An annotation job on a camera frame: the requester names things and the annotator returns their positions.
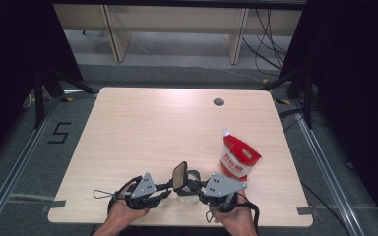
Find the plastic bag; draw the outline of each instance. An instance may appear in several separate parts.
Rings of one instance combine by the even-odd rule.
[[[247,181],[248,174],[253,170],[262,155],[254,148],[223,130],[223,150],[220,165],[223,174],[239,181]]]

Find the tripod leg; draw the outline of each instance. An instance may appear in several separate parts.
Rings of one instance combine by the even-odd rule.
[[[44,117],[44,98],[42,95],[42,82],[39,71],[36,72],[33,82],[33,90],[35,94],[35,129],[39,126]]]
[[[303,117],[305,123],[308,125],[309,129],[312,129],[311,122],[311,104],[312,104],[312,79],[308,75],[305,78],[305,91],[304,91],[304,104],[303,104]]]
[[[286,73],[285,75],[279,77],[276,81],[264,86],[260,90],[272,90],[287,81],[292,81],[293,78],[297,76],[298,72],[298,70],[293,70],[289,73]]]
[[[93,88],[90,88],[88,86],[86,86],[85,84],[81,83],[80,81],[78,80],[75,80],[75,79],[72,79],[70,78],[69,76],[67,76],[66,74],[56,70],[56,69],[53,69],[53,68],[50,68],[50,67],[45,67],[45,69],[50,73],[52,74],[53,76],[55,76],[56,78],[58,79],[61,79],[63,81],[66,81],[67,83],[69,83],[70,85],[78,88],[78,89],[81,89],[87,93],[98,93],[97,90],[94,90]]]

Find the aluminum rail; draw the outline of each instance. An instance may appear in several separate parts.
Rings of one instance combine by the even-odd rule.
[[[30,157],[32,156],[32,152],[34,151],[35,146],[48,123],[51,113],[54,111],[55,107],[59,102],[60,99],[57,98],[51,99],[49,101],[44,119],[42,120],[41,124],[32,131],[29,140],[27,141],[26,145],[24,146],[23,150],[18,156],[17,161],[13,165],[11,171],[9,172],[4,183],[2,184],[0,188],[0,213],[2,212],[15,186],[17,185],[24,169],[26,168],[30,160]]]
[[[301,108],[297,100],[293,100],[292,105],[294,109]],[[330,189],[331,195],[333,196],[333,199],[336,202],[337,207],[339,208],[340,214],[343,217],[349,234],[355,236],[365,235],[363,228],[361,227],[361,224],[358,221],[357,215],[355,214],[354,209],[352,208],[339,181],[337,180],[337,177],[334,174],[327,160],[327,157],[322,151],[321,146],[319,145],[318,140],[314,135],[314,132],[308,128],[300,114],[296,113],[296,118],[298,119],[300,128],[302,129],[302,132],[305,135],[306,141],[312,149],[315,160],[317,161],[321,173],[325,179],[325,182],[327,183],[328,188]]]

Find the hand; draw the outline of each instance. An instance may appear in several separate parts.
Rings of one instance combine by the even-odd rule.
[[[97,230],[94,236],[114,236],[119,231],[126,228],[132,221],[143,217],[149,213],[149,209],[131,209],[125,203],[125,196],[119,195],[118,200],[112,205],[106,221]]]
[[[244,190],[238,193],[247,197]],[[238,195],[238,204],[244,204],[246,202],[243,197]],[[211,209],[211,213],[213,214],[215,223],[222,223],[232,236],[257,236],[250,208],[238,206],[228,213],[213,211]]]

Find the wooden table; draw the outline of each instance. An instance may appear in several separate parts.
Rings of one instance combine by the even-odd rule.
[[[214,104],[216,98],[223,106]],[[48,218],[63,223],[103,223],[109,198],[131,178],[150,172],[166,183],[181,161],[207,180],[221,173],[222,129],[263,155],[247,181],[259,206],[261,226],[304,227],[312,216],[287,146],[275,105],[266,91],[187,88],[103,88],[76,147]],[[208,207],[182,203],[175,193],[133,225],[221,226],[208,223]]]

